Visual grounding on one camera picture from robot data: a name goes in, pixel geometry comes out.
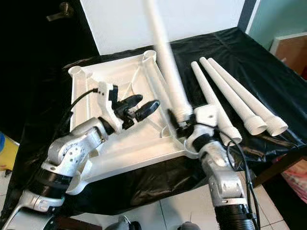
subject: black cover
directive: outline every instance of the black cover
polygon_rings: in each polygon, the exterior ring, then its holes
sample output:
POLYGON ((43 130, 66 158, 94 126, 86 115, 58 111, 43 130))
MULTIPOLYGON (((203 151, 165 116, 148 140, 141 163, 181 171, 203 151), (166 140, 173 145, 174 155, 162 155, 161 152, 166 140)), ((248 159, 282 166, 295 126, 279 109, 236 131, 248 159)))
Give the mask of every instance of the black cover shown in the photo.
MULTIPOLYGON (((63 108, 69 106, 71 79, 67 74, 68 68, 73 65, 86 66, 134 56, 148 49, 152 47, 82 60, 64 67, 62 77, 36 79, 35 101, 24 128, 9 185, 8 194, 11 196, 6 198, 3 218, 7 218, 20 192, 45 159, 55 125, 60 119, 63 108)), ((285 144, 286 147, 260 137, 252 137, 244 129, 242 121, 215 84, 207 78, 234 126, 238 127, 243 137, 242 146, 248 147, 249 152, 266 154, 263 159, 255 154, 249 155, 249 163, 271 160, 294 148, 294 145, 299 147, 306 145, 306 82, 239 29, 232 28, 174 41, 172 49, 188 99, 193 107, 206 104, 206 101, 190 63, 199 60, 201 56, 213 57, 289 125, 288 131, 277 137, 280 140, 278 143, 285 144)), ((50 67, 40 67, 40 69, 42 69, 40 74, 49 74, 50 67)), ((179 157, 89 184, 79 195, 68 196, 62 211, 65 215, 71 215, 76 211, 116 214, 190 190, 203 184, 204 177, 197 160, 179 157)))

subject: white pole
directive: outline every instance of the white pole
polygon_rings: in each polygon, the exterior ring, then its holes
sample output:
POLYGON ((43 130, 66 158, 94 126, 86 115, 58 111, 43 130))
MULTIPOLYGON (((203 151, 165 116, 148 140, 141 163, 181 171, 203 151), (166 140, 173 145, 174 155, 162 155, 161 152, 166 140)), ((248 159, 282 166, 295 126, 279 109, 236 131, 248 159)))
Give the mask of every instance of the white pole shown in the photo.
POLYGON ((187 100, 156 1, 144 0, 144 5, 153 33, 155 50, 157 51, 161 71, 168 84, 168 94, 173 112, 178 122, 187 121, 193 113, 192 107, 187 100))
POLYGON ((244 88, 233 76, 231 76, 214 59, 209 58, 208 62, 230 85, 230 87, 241 97, 241 99, 251 108, 251 110, 260 116, 267 124, 268 132, 271 136, 277 136, 287 130, 288 125, 278 116, 275 116, 267 107, 265 107, 253 94, 244 88))
POLYGON ((261 117, 254 114, 253 111, 242 101, 242 99, 236 94, 235 91, 224 81, 224 79, 216 72, 216 70, 210 65, 210 63, 204 58, 200 58, 200 63, 206 69, 214 83, 223 93, 224 97, 231 104, 236 113, 244 122, 245 128, 251 135, 257 135, 262 133, 267 125, 261 119, 261 117))
MULTIPOLYGON (((217 99, 213 89, 211 88, 209 82, 207 81, 199 65, 197 64, 196 61, 193 61, 191 63, 191 66, 196 76, 196 79, 201 87, 201 91, 206 98, 206 101, 209 104, 214 104, 218 110, 217 125, 219 129, 224 131, 226 134, 228 134, 237 144, 240 143, 242 141, 242 137, 239 131, 237 130, 237 128, 235 128, 232 125, 224 108, 222 107, 221 103, 217 99)), ((227 146, 228 143, 230 142, 230 139, 223 134, 220 134, 220 136, 221 136, 223 144, 227 146)))

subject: white plastic base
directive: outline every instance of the white plastic base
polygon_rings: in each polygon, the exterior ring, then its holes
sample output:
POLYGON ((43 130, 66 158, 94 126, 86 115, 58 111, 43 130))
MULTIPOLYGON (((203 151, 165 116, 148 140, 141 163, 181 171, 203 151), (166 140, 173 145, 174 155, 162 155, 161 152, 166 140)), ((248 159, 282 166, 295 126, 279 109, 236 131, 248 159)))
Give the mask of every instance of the white plastic base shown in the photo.
MULTIPOLYGON (((105 81, 118 86, 119 101, 141 94, 143 100, 139 107, 154 99, 160 100, 161 105, 147 119, 119 135, 111 135, 90 154, 73 178, 68 194, 80 193, 91 182, 185 155, 183 144, 172 135, 169 126, 166 110, 170 108, 170 102, 155 58, 155 51, 148 50, 142 55, 69 70, 72 101, 83 92, 96 88, 99 81, 105 81)), ((100 115, 97 94, 92 93, 74 108, 71 129, 100 115)))

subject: white tile floor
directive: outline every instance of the white tile floor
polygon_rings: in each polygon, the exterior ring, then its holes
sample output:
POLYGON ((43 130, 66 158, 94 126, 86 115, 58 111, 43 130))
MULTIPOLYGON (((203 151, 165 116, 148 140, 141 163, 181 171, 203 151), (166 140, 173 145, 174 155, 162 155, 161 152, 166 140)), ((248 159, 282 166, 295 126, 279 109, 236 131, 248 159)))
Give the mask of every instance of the white tile floor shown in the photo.
MULTIPOLYGON (((244 174, 238 175, 244 181, 244 174)), ((0 210, 3 208, 9 180, 10 177, 4 177, 4 172, 0 172, 0 210)), ((260 186, 255 192, 260 203, 261 230, 288 230, 287 224, 264 188, 260 186)), ((218 230, 207 185, 133 209, 123 215, 132 221, 139 221, 143 230, 177 230, 185 221, 196 223, 202 230, 218 230)), ((105 229, 115 223, 118 216, 84 213, 73 218, 105 229)))

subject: yellow object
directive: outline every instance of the yellow object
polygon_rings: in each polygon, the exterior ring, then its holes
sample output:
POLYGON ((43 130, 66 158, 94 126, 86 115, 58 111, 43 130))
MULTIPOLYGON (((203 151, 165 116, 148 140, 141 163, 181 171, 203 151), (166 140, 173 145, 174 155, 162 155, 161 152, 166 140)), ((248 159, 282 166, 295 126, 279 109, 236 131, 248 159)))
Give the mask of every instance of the yellow object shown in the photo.
POLYGON ((18 147, 18 144, 5 136, 4 148, 0 152, 0 171, 13 170, 18 147))

